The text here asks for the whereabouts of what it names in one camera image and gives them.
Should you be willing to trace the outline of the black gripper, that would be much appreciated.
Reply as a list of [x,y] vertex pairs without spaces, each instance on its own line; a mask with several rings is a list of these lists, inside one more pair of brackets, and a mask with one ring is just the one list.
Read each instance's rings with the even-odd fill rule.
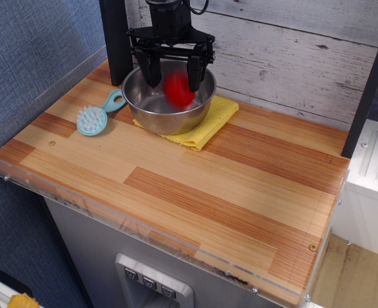
[[204,80],[207,64],[214,62],[213,35],[192,26],[192,14],[202,15],[209,2],[196,10],[189,1],[147,1],[151,26],[130,28],[130,49],[146,83],[155,88],[162,74],[160,58],[187,60],[189,89],[196,92]]

